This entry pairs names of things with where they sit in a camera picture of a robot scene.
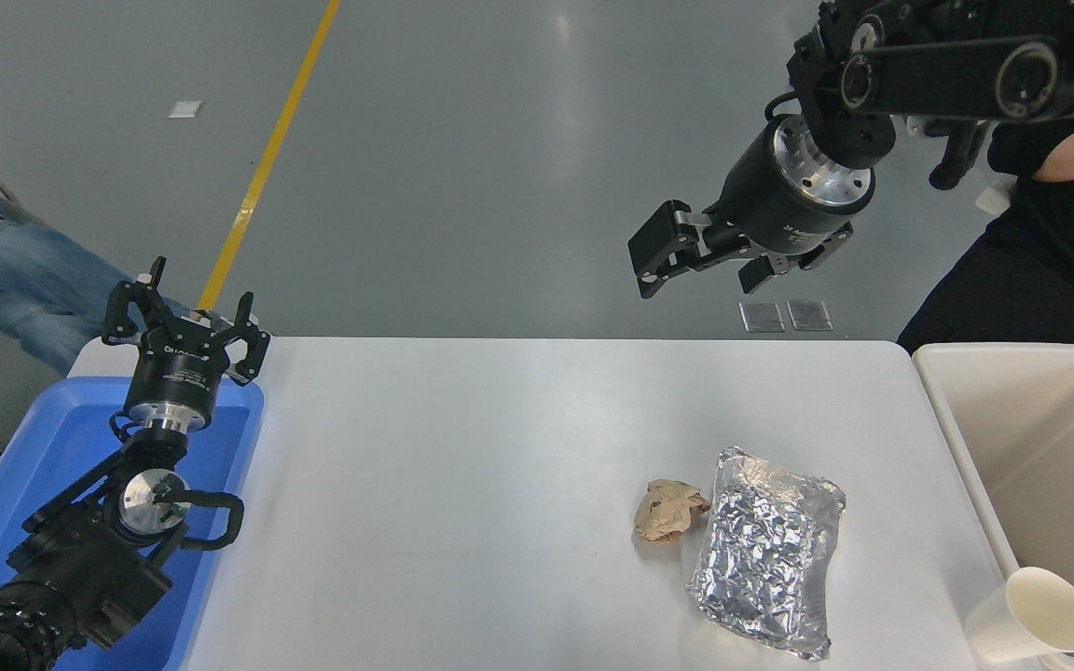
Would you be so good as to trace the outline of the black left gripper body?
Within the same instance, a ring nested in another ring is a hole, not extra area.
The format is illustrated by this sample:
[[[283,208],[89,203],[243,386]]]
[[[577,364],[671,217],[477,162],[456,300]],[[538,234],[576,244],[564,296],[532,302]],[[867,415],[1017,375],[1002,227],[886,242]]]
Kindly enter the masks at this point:
[[[208,322],[146,317],[124,415],[132,423],[170,431],[208,428],[230,367],[222,333],[231,326],[220,317]]]

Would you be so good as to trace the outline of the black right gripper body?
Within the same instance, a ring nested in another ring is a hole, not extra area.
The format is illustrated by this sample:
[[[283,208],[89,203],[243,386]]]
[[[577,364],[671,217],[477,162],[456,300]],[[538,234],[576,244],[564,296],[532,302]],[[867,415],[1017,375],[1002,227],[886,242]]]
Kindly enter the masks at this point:
[[[806,123],[768,123],[737,159],[713,215],[772,253],[801,256],[861,211],[861,171],[836,164]]]

